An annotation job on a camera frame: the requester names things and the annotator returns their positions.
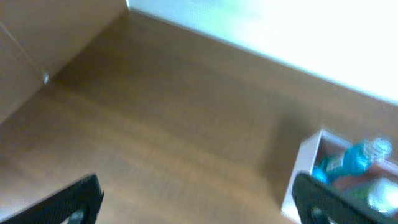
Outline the green white soap box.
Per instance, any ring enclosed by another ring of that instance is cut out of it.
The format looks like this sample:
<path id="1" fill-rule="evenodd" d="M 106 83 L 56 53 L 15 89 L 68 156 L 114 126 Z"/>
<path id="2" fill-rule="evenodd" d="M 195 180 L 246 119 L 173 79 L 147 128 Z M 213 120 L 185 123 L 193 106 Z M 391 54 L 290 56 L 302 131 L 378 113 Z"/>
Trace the green white soap box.
<path id="1" fill-rule="evenodd" d="M 346 189 L 344 194 L 350 195 L 370 208 L 394 218 L 397 213 L 397 182 L 387 178 L 378 178 L 363 182 Z"/>

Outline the teal mouthwash bottle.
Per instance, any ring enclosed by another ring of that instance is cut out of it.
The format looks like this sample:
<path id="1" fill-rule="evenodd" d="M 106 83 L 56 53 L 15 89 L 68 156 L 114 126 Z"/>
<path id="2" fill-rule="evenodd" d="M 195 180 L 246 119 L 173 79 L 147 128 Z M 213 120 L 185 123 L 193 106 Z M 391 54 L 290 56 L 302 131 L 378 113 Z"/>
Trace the teal mouthwash bottle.
<path id="1" fill-rule="evenodd" d="M 312 176 L 324 184 L 331 184 L 340 177 L 361 176 L 373 164 L 390 158 L 392 152 L 393 146 L 386 138 L 365 139 L 344 152 L 326 156 L 313 168 Z"/>

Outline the white open cardboard box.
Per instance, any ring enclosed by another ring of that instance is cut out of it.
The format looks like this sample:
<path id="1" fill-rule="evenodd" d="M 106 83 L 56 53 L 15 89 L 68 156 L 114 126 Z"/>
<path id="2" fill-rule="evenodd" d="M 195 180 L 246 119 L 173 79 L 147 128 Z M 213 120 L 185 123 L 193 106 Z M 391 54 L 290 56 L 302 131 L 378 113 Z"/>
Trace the white open cardboard box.
<path id="1" fill-rule="evenodd" d="M 295 165 L 292 169 L 292 175 L 290 176 L 289 184 L 282 202 L 281 214 L 284 217 L 294 223 L 301 222 L 292 197 L 292 186 L 296 175 L 300 172 L 311 174 L 313 167 L 319 164 L 324 157 L 339 154 L 352 145 L 352 142 L 324 129 L 319 130 L 314 135 L 310 136 L 310 138 L 301 142 Z M 359 177 L 349 176 L 339 178 L 332 183 L 332 186 L 344 191 L 381 177 L 397 182 L 397 164 L 387 160 L 381 161 L 374 164 L 366 174 Z"/>

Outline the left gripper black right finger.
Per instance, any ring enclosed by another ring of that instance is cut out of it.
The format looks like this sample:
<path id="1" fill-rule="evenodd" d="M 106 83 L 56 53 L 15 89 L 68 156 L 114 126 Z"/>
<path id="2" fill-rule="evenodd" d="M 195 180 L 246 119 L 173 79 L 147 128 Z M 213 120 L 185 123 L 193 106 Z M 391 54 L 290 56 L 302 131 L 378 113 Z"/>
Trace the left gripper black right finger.
<path id="1" fill-rule="evenodd" d="M 302 223 L 331 220 L 347 224 L 397 224 L 396 218 L 383 215 L 306 173 L 296 175 L 292 197 Z"/>

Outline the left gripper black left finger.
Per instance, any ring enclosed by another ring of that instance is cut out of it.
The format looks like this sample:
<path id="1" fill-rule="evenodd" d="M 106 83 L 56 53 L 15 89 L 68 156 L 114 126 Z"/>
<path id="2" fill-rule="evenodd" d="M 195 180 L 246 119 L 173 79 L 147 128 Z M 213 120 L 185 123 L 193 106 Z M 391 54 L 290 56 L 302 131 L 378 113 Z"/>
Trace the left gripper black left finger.
<path id="1" fill-rule="evenodd" d="M 1 223 L 95 223 L 103 198 L 104 191 L 97 175 L 90 174 L 1 220 Z"/>

